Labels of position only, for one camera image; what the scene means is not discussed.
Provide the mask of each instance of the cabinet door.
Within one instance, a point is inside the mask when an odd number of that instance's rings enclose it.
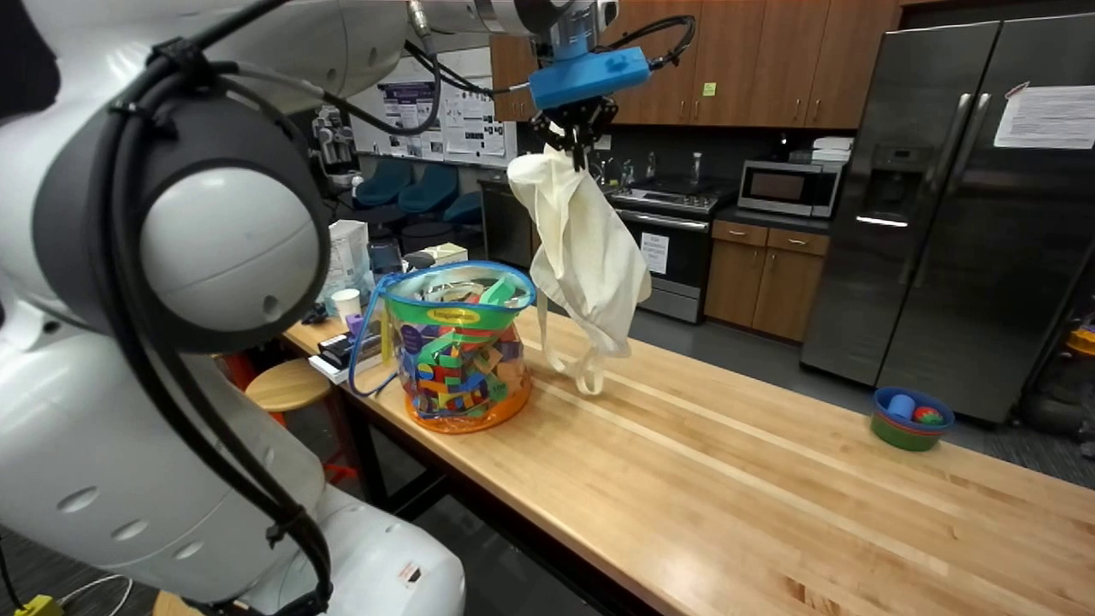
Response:
[[[699,15],[701,0],[643,0],[643,2],[621,2],[618,21],[607,34],[607,40],[617,40],[627,32],[638,32],[650,21],[672,16],[672,15],[694,15],[699,16],[699,34],[691,49],[683,51],[680,66],[668,66],[650,76],[650,83],[621,90],[617,97],[618,118],[617,122],[689,122],[694,112],[694,51],[711,45],[707,26],[701,26]],[[645,59],[665,59],[680,40],[680,32],[661,32],[650,37],[638,37],[636,45],[645,51]]]
[[[824,245],[824,235],[786,228],[770,232],[751,330],[795,343],[804,339],[820,282]]]
[[[706,315],[748,330],[762,277],[765,228],[716,223]]]
[[[762,2],[757,0],[706,0],[699,15],[694,122],[747,127],[751,121],[751,83],[758,71]]]
[[[706,122],[804,127],[824,34],[824,2],[706,0],[701,21],[729,32],[707,26],[707,49],[701,51],[699,76],[717,83],[717,94],[724,94],[701,104]]]
[[[899,21],[899,0],[824,0],[806,127],[855,130],[876,69],[878,40]]]
[[[490,34],[490,71],[495,90],[527,83],[534,69],[536,69],[536,54],[531,37]],[[527,97],[527,90],[495,97],[494,118],[527,122],[534,118],[534,98]]]

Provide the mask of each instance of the plastic bag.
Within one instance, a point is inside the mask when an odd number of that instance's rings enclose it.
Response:
[[[544,355],[580,395],[603,395],[597,361],[630,355],[630,321],[636,305],[650,297],[645,260],[603,189],[587,170],[576,170],[569,153],[524,153],[507,173],[542,235],[531,277],[542,289]],[[576,364],[551,355],[546,297],[587,335],[587,350]]]

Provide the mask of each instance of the white paper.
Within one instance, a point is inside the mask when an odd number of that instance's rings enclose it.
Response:
[[[997,148],[1014,151],[1090,151],[1095,87],[1027,87],[1006,98]]]
[[[638,232],[638,245],[643,245],[650,275],[668,275],[668,266],[672,266],[672,238],[657,235],[657,232]]]

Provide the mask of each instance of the refrigerator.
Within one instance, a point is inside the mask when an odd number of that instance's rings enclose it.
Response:
[[[1095,15],[885,34],[800,364],[1002,424],[1095,250]]]

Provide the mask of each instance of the countertop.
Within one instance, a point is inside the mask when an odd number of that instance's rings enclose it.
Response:
[[[780,226],[780,228],[804,228],[804,232],[830,232],[827,220],[790,220],[790,215],[765,215],[765,211],[740,211],[734,204],[723,204],[716,220],[734,220],[748,226]]]
[[[863,414],[645,343],[580,396],[536,311],[515,330],[534,396],[500,428],[425,430],[400,386],[362,404],[661,614],[1095,614],[1095,488],[899,452]],[[569,317],[546,332],[584,350]],[[286,332],[305,353],[326,335]]]

